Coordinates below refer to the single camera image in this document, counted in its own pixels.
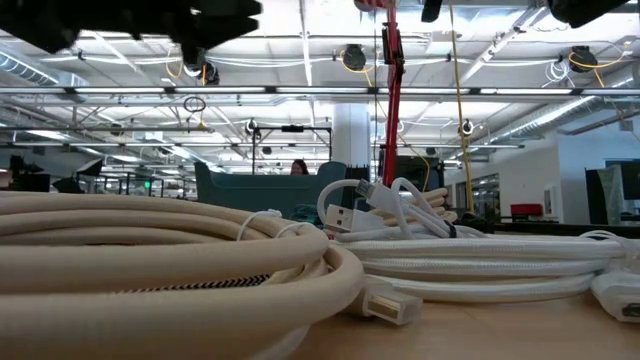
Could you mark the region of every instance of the wooden table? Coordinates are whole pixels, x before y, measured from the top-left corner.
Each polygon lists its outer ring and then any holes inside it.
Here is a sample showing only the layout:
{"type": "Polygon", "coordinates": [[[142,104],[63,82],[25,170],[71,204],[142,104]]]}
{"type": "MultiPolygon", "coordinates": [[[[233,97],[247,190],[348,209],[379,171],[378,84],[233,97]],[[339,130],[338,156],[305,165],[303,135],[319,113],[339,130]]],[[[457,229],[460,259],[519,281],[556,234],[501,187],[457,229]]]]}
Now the wooden table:
{"type": "Polygon", "coordinates": [[[335,316],[314,325],[293,359],[640,360],[640,324],[591,296],[509,305],[425,304],[404,327],[335,316]]]}

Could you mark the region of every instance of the ceiling light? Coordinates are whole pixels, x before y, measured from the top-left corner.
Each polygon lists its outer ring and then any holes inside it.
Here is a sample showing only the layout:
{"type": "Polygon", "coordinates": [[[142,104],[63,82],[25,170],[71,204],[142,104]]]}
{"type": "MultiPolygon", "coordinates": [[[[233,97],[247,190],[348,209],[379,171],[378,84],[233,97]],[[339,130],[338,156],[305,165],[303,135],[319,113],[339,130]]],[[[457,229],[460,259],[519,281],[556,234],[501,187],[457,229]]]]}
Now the ceiling light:
{"type": "Polygon", "coordinates": [[[79,87],[75,88],[78,94],[163,94],[164,88],[160,87],[79,87]]]}
{"type": "Polygon", "coordinates": [[[0,88],[0,94],[64,94],[64,88],[60,87],[4,87],[0,88]]]}
{"type": "Polygon", "coordinates": [[[168,82],[169,84],[171,84],[171,86],[178,86],[176,83],[173,82],[173,80],[171,80],[169,78],[162,78],[162,79],[160,79],[160,81],[168,82]]]}
{"type": "Polygon", "coordinates": [[[569,95],[573,89],[482,89],[484,95],[569,95]]]}
{"type": "Polygon", "coordinates": [[[179,147],[179,146],[172,146],[171,148],[168,148],[167,150],[171,151],[172,153],[185,158],[185,159],[191,159],[191,153],[188,152],[187,150],[179,147]]]}
{"type": "MultiPolygon", "coordinates": [[[[454,88],[401,88],[400,94],[424,94],[424,95],[455,95],[454,88]]],[[[460,94],[468,94],[469,89],[460,89],[460,94]]]]}
{"type": "Polygon", "coordinates": [[[85,151],[85,152],[88,152],[89,154],[102,156],[102,153],[100,151],[95,151],[95,150],[89,149],[89,148],[82,148],[82,150],[85,151]]]}
{"type": "Polygon", "coordinates": [[[138,159],[135,156],[129,156],[129,155],[111,155],[112,158],[114,159],[118,159],[120,161],[124,161],[124,162],[138,162],[140,161],[140,159],[138,159]]]}
{"type": "Polygon", "coordinates": [[[362,87],[278,87],[281,94],[366,94],[368,88],[362,87]]]}
{"type": "Polygon", "coordinates": [[[640,95],[639,89],[584,89],[582,95],[640,95]]]}
{"type": "Polygon", "coordinates": [[[63,143],[48,143],[48,142],[14,142],[13,146],[38,146],[38,147],[63,147],[63,143]]]}
{"type": "Polygon", "coordinates": [[[33,135],[38,135],[38,136],[42,136],[42,137],[46,137],[48,139],[53,139],[53,140],[66,140],[67,137],[57,133],[55,131],[49,131],[49,130],[31,130],[31,131],[27,131],[29,134],[33,134],[33,135]]]}
{"type": "Polygon", "coordinates": [[[207,86],[207,87],[178,87],[175,89],[178,94],[242,94],[242,93],[264,93],[264,87],[231,87],[231,86],[207,86]]]}
{"type": "Polygon", "coordinates": [[[74,147],[88,147],[88,146],[95,146],[95,147],[118,147],[120,146],[120,144],[118,143],[71,143],[69,144],[70,146],[74,146],[74,147]]]}

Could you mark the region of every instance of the pillar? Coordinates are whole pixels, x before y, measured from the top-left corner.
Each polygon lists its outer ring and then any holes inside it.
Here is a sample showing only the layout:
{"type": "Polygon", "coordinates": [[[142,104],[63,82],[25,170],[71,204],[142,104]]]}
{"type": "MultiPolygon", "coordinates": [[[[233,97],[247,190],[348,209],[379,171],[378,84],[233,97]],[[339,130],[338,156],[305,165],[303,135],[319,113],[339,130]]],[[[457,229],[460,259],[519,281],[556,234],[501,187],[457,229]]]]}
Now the pillar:
{"type": "Polygon", "coordinates": [[[333,106],[333,161],[349,167],[371,164],[371,125],[369,104],[335,104],[333,106]]]}

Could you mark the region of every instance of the woman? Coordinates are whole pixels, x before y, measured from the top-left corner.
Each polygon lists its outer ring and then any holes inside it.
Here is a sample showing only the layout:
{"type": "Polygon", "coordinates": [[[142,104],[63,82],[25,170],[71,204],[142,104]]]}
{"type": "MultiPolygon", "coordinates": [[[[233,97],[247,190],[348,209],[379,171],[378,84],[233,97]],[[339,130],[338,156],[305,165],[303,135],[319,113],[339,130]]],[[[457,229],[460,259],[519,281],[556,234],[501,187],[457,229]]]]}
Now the woman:
{"type": "Polygon", "coordinates": [[[293,164],[291,164],[291,175],[309,175],[309,170],[304,160],[298,159],[293,161],[293,164]]]}

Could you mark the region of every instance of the ceiling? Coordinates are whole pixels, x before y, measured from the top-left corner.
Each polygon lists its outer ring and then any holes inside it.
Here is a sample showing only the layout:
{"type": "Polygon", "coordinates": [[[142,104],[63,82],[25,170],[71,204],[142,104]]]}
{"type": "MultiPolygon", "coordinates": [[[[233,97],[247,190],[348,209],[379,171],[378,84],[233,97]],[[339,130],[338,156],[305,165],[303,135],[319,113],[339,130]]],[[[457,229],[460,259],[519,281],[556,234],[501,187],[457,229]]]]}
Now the ceiling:
{"type": "MultiPolygon", "coordinates": [[[[263,2],[263,14],[257,17],[259,30],[241,38],[224,43],[211,49],[207,55],[215,64],[223,86],[387,86],[387,68],[381,62],[371,70],[369,80],[364,73],[347,71],[340,61],[340,53],[347,44],[360,44],[368,57],[369,66],[374,66],[374,54],[382,51],[380,40],[381,24],[386,21],[384,12],[361,13],[352,1],[345,0],[303,0],[305,14],[301,16],[300,0],[269,0],[263,2]],[[301,36],[304,27],[307,30],[309,62],[304,61],[304,40],[301,36]]],[[[484,0],[490,4],[495,1],[484,0]]],[[[464,74],[471,63],[489,46],[500,41],[523,14],[531,15],[531,21],[539,17],[532,25],[523,27],[523,32],[499,49],[486,64],[475,72],[466,82],[467,87],[590,87],[596,78],[593,72],[588,74],[569,74],[571,83],[564,79],[551,82],[549,68],[559,55],[568,54],[575,45],[590,46],[601,63],[612,62],[627,51],[619,63],[602,69],[605,79],[608,74],[628,66],[634,54],[640,51],[638,14],[612,13],[580,28],[570,29],[559,23],[545,12],[527,11],[527,1],[509,1],[505,6],[459,6],[454,10],[455,25],[458,32],[457,51],[460,58],[460,72],[464,74]]],[[[403,87],[450,87],[454,85],[454,65],[447,61],[452,51],[451,24],[447,10],[443,10],[439,19],[426,24],[420,22],[418,0],[406,0],[400,3],[398,22],[403,34],[403,49],[406,58],[406,73],[403,87]]],[[[198,81],[182,71],[180,76],[172,77],[180,69],[178,47],[164,36],[148,35],[143,41],[135,41],[127,34],[94,33],[85,31],[72,49],[58,54],[48,54],[10,34],[0,32],[0,41],[16,52],[36,61],[45,69],[62,70],[77,74],[91,86],[199,86],[198,81]],[[79,59],[82,51],[84,60],[79,59]]],[[[11,74],[0,72],[0,83],[4,86],[28,86],[29,83],[11,74]]],[[[71,133],[64,136],[79,139],[91,136],[96,140],[113,142],[135,142],[131,133],[111,136],[109,133],[92,133],[91,127],[110,126],[117,122],[131,126],[187,127],[190,113],[182,108],[183,97],[159,99],[157,96],[110,97],[94,96],[91,99],[111,101],[116,106],[100,107],[75,104],[78,106],[73,115],[74,103],[58,102],[55,97],[42,98],[32,95],[11,97],[19,104],[39,107],[43,114],[50,114],[52,121],[46,124],[58,124],[59,121],[82,119],[87,131],[81,134],[71,133]],[[162,107],[154,106],[117,106],[120,100],[139,100],[157,104],[169,102],[162,107]]],[[[211,131],[164,131],[162,139],[172,143],[211,143],[249,141],[244,136],[244,127],[249,119],[259,125],[280,126],[302,124],[330,127],[333,118],[333,104],[340,101],[318,97],[312,99],[315,115],[311,120],[310,101],[288,100],[279,105],[267,105],[271,98],[267,95],[247,96],[247,103],[237,106],[235,96],[218,96],[221,100],[216,106],[209,104],[202,113],[202,122],[211,131]]],[[[378,140],[384,141],[384,115],[380,108],[388,107],[386,99],[375,103],[369,101],[372,127],[376,127],[374,114],[377,112],[378,140]]],[[[472,119],[476,125],[482,125],[481,131],[487,134],[498,131],[512,121],[544,105],[545,102],[526,99],[513,102],[513,99],[490,101],[464,101],[464,118],[472,119]]],[[[442,102],[403,101],[400,106],[401,133],[413,144],[426,142],[452,142],[457,138],[458,107],[452,99],[442,102]]],[[[197,126],[198,116],[191,119],[188,126],[197,126]]],[[[4,119],[10,124],[11,119],[4,119]]],[[[20,134],[20,139],[33,139],[33,134],[20,134]]],[[[35,136],[37,140],[48,140],[35,136]]],[[[275,171],[296,158],[317,159],[320,164],[328,159],[326,146],[312,133],[291,134],[274,132],[265,140],[269,142],[316,142],[318,147],[305,149],[274,149],[271,155],[260,155],[264,165],[273,165],[275,171]]],[[[200,159],[210,164],[222,165],[234,172],[250,171],[250,160],[242,151],[220,147],[197,147],[188,149],[200,159]]],[[[137,150],[139,156],[154,164],[188,164],[189,161],[178,155],[158,154],[153,148],[137,150]]],[[[315,164],[310,164],[313,172],[315,164]]]]}

